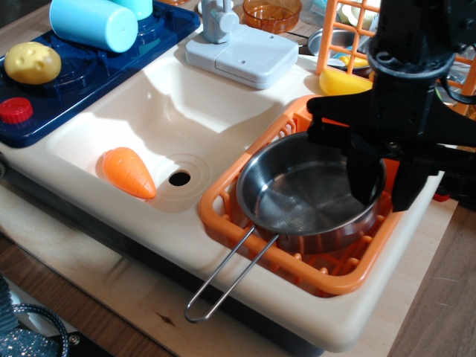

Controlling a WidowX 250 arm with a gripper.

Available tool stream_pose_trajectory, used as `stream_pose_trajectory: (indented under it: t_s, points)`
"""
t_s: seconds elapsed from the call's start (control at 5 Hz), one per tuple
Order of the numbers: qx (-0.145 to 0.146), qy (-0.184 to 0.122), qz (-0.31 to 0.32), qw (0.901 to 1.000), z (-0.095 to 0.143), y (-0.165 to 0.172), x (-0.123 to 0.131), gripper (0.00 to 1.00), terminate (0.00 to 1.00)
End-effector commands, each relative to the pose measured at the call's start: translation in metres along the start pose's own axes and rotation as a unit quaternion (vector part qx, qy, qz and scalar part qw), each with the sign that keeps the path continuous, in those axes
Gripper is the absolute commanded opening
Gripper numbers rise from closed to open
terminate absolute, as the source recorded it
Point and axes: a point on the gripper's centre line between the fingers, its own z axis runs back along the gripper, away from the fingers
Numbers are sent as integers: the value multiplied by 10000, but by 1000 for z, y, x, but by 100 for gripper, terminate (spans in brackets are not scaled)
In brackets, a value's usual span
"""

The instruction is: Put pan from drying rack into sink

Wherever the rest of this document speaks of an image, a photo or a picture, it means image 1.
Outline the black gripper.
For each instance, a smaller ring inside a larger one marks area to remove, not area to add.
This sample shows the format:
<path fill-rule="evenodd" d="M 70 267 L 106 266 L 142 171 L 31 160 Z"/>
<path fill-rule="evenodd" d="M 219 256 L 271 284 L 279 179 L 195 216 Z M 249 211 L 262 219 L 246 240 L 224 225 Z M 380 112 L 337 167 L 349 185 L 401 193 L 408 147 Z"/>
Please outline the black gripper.
<path fill-rule="evenodd" d="M 382 190 L 381 158 L 400 161 L 394 212 L 408 210 L 439 171 L 475 173 L 475 155 L 468 152 L 475 122 L 436 94 L 456 55 L 474 43 L 473 1 L 383 1 L 367 51 L 372 88 L 307 103 L 309 139 L 348 152 L 350 192 L 363 205 Z"/>

